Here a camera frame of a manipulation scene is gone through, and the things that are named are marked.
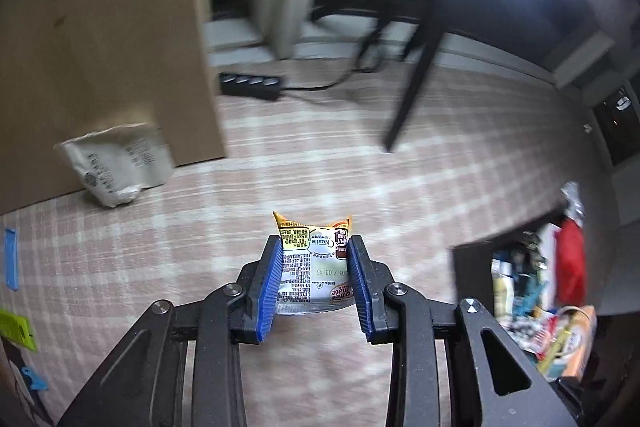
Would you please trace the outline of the coffee mate sachet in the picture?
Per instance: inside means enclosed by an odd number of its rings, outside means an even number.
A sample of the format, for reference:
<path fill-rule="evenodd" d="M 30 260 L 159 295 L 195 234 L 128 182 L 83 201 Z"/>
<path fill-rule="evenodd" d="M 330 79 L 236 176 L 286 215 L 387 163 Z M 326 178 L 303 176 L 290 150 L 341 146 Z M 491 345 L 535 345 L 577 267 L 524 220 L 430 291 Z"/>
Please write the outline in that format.
<path fill-rule="evenodd" d="M 304 225 L 273 213 L 283 244 L 276 313 L 284 317 L 337 311 L 355 302 L 347 268 L 352 218 Z"/>

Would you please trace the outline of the light blue clothespin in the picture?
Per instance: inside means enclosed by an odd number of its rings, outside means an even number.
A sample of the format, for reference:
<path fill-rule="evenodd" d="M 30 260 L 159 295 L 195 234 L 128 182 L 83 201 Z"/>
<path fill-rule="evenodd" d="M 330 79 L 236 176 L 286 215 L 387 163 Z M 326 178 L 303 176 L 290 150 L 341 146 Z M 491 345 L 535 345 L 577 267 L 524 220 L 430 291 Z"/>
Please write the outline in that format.
<path fill-rule="evenodd" d="M 31 367 L 23 366 L 22 375 L 26 378 L 30 391 L 46 391 L 49 389 L 47 382 L 42 379 Z"/>

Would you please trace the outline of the black storage box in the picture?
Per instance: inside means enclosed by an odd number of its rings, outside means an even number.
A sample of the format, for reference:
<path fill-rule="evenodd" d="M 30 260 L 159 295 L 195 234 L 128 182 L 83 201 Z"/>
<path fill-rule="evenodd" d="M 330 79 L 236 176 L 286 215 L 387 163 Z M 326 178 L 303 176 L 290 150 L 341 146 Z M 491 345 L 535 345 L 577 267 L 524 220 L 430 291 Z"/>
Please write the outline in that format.
<path fill-rule="evenodd" d="M 480 299 L 548 381 L 564 378 L 570 317 L 589 305 L 555 300 L 555 233 L 566 218 L 564 210 L 553 209 L 451 251 L 458 296 Z"/>

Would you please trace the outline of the white foil packet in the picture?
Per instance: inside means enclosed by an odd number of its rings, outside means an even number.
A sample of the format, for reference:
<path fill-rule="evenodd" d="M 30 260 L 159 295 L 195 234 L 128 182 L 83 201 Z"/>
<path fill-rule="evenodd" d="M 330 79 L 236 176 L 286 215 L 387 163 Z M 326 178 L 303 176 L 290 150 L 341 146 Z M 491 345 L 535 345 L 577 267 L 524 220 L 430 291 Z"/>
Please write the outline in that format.
<path fill-rule="evenodd" d="M 166 183 L 174 158 L 154 124 L 122 124 L 55 145 L 81 185 L 106 208 L 126 205 Z"/>

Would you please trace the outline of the red fabric pouch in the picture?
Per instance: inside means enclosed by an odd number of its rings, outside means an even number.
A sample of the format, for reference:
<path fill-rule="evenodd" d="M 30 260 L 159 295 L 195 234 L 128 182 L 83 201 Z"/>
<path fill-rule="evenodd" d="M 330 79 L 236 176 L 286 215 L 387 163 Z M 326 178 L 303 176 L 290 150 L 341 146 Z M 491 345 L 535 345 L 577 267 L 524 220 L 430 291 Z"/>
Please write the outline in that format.
<path fill-rule="evenodd" d="M 555 240 L 555 300 L 580 307 L 587 292 L 584 232 L 576 221 L 565 218 Z"/>

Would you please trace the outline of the black power strip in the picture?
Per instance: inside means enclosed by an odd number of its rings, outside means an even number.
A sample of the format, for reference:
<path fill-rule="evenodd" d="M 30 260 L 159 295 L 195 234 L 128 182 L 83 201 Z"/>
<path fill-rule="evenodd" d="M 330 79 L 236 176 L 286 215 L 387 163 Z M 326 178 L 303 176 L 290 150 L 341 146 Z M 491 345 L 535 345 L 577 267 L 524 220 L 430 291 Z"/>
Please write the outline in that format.
<path fill-rule="evenodd" d="M 279 76 L 244 75 L 221 72 L 218 75 L 220 92 L 224 95 L 257 100 L 277 101 L 280 98 L 284 79 Z"/>

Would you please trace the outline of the clear plastic bag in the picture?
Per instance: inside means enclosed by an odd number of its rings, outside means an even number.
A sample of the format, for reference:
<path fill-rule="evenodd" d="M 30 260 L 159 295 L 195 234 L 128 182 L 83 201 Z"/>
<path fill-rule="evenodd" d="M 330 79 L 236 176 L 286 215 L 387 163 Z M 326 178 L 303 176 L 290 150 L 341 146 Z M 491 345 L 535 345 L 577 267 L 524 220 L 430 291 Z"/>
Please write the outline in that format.
<path fill-rule="evenodd" d="M 567 181 L 562 185 L 561 192 L 566 202 L 564 216 L 573 220 L 579 228 L 582 228 L 585 221 L 585 207 L 580 199 L 579 183 Z"/>

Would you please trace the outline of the orange white wipes pack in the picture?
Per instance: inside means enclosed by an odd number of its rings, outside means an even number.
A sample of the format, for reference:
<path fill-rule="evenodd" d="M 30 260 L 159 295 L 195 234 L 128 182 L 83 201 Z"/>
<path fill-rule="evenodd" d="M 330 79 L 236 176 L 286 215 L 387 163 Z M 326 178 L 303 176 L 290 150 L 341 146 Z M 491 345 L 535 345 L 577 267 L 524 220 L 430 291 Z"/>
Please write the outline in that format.
<path fill-rule="evenodd" d="M 591 305 L 581 307 L 570 317 L 570 337 L 563 351 L 564 378 L 582 380 L 591 355 L 597 325 L 596 308 Z"/>

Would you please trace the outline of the lime green tag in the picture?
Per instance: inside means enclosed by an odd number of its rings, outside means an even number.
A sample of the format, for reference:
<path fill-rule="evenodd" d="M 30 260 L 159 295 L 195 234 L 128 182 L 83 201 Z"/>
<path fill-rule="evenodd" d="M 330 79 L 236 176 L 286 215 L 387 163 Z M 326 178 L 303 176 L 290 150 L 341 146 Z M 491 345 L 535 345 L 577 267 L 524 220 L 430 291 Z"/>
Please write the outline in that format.
<path fill-rule="evenodd" d="M 37 352 L 37 343 L 29 319 L 23 315 L 16 315 L 6 310 L 0 310 L 0 334 L 3 338 Z"/>

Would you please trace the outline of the blue flat plastic tag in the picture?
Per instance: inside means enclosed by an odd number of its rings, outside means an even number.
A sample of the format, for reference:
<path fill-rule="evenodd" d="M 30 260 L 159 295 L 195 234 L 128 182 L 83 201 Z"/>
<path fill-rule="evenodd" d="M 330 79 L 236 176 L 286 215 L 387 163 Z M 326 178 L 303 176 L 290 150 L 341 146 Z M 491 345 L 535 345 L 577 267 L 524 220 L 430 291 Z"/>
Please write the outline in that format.
<path fill-rule="evenodd" d="M 9 228 L 4 231 L 4 279 L 11 291 L 18 291 L 17 233 Z"/>

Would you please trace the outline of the wooden cabinet panel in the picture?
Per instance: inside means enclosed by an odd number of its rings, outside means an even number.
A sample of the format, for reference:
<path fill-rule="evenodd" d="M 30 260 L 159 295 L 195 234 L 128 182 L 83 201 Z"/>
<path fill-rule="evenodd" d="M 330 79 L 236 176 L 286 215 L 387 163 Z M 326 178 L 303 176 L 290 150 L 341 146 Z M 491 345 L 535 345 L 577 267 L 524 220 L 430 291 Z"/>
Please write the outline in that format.
<path fill-rule="evenodd" d="M 157 124 L 178 165 L 224 156 L 208 0 L 1 0 L 1 208 L 78 190 L 55 145 Z"/>

